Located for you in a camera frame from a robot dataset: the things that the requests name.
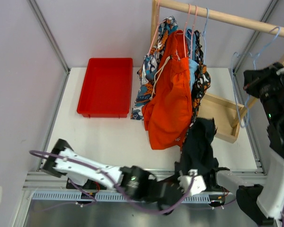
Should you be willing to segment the blue wire hanger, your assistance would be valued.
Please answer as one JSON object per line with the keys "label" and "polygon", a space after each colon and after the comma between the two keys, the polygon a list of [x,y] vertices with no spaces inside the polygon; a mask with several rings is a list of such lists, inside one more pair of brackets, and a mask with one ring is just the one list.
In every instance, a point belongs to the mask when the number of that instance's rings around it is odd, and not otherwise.
{"label": "blue wire hanger", "polygon": [[207,24],[208,24],[208,19],[209,19],[209,9],[206,8],[206,21],[204,24],[204,30],[202,32],[202,37],[204,41],[204,55],[203,55],[203,64],[206,64],[206,50],[207,50],[207,45],[206,45],[206,30],[207,30]]}
{"label": "blue wire hanger", "polygon": [[[263,48],[258,53],[252,54],[251,52],[248,52],[250,57],[253,59],[254,69],[256,69],[256,62],[257,62],[258,58],[260,57],[261,53],[265,49],[267,49],[276,40],[276,38],[279,36],[282,29],[281,29],[280,26],[276,26],[272,30],[270,30],[269,33],[272,33],[275,30],[277,30],[277,32],[274,35],[273,39],[270,42],[268,42],[266,45],[264,45]],[[244,116],[240,116],[238,90],[237,90],[236,85],[235,85],[235,75],[234,75],[234,71],[233,71],[233,58],[234,57],[238,58],[240,56],[246,56],[246,54],[239,54],[238,52],[234,52],[232,57],[231,57],[231,81],[232,81],[232,88],[233,88],[237,117],[238,117],[238,125],[241,128],[246,128],[248,126],[248,123],[249,123],[249,110],[250,110],[250,107],[247,107],[247,102],[250,100],[251,95],[248,95],[248,98],[245,100],[244,105],[243,105],[243,107],[247,108],[247,121],[245,122]]]}

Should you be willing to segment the black shorts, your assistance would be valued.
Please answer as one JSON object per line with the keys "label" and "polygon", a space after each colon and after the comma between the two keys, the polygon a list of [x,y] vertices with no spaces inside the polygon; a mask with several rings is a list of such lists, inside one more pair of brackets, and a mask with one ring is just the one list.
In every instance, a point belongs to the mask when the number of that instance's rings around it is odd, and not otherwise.
{"label": "black shorts", "polygon": [[217,158],[213,156],[212,141],[216,135],[214,119],[197,118],[188,130],[179,162],[179,170],[188,174],[196,169],[199,175],[207,180],[212,169],[219,166]]}

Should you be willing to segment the camouflage orange grey shorts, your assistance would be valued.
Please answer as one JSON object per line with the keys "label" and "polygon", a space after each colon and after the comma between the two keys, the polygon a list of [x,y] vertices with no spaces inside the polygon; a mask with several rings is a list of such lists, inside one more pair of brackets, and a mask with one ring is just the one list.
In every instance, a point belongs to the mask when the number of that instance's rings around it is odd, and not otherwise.
{"label": "camouflage orange grey shorts", "polygon": [[204,37],[202,33],[195,30],[192,33],[192,60],[196,62],[196,70],[194,71],[195,80],[192,87],[191,98],[192,98],[192,118],[189,127],[195,123],[199,108],[201,105],[201,100],[205,96],[208,88],[211,86],[211,76],[207,72],[205,61],[205,51],[202,50],[202,45],[200,43],[200,38]]}

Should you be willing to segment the light blue shorts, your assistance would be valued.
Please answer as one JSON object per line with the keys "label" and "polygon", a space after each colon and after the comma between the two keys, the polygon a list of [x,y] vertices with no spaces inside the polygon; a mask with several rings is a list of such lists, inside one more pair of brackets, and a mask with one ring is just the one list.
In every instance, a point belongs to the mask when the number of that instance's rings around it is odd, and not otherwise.
{"label": "light blue shorts", "polygon": [[[196,39],[195,39],[195,43],[194,43],[194,51],[196,50]],[[195,82],[195,72],[198,68],[198,63],[195,61],[195,52],[193,54],[193,59],[191,60],[190,58],[188,58],[189,60],[189,72],[190,72],[190,81],[189,81],[189,85],[190,85],[190,90],[192,91],[193,89],[193,84]]]}

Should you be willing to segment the blue orange patterned shorts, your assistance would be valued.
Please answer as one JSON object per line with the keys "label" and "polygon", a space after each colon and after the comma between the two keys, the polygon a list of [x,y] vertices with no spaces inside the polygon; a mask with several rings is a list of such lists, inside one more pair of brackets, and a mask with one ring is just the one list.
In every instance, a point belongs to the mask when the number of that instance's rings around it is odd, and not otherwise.
{"label": "blue orange patterned shorts", "polygon": [[155,74],[165,51],[168,35],[178,29],[178,24],[173,16],[165,18],[159,26],[158,36],[149,56],[144,56],[142,66],[137,71],[140,88],[131,111],[132,120],[143,120],[142,108],[149,103],[152,97]]}

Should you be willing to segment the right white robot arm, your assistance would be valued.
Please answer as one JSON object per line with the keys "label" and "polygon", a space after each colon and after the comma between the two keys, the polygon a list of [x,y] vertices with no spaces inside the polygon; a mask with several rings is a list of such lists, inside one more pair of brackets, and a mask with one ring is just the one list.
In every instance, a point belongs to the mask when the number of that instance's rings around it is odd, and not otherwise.
{"label": "right white robot arm", "polygon": [[228,169],[207,178],[207,187],[235,195],[239,208],[257,225],[280,220],[284,226],[284,65],[275,62],[261,70],[246,70],[243,89],[258,98],[268,119],[270,169],[264,185],[245,182]]}

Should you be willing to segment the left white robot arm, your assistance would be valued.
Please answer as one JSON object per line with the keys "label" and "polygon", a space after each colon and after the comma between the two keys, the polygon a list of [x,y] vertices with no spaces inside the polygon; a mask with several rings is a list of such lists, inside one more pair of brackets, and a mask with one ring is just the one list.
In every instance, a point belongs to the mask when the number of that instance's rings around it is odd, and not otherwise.
{"label": "left white robot arm", "polygon": [[115,189],[129,202],[156,203],[160,213],[170,214],[186,197],[192,196],[195,178],[181,175],[179,179],[159,181],[150,171],[138,166],[108,166],[75,153],[66,140],[58,139],[48,153],[42,171],[60,178],[62,175],[82,189],[93,182]]}

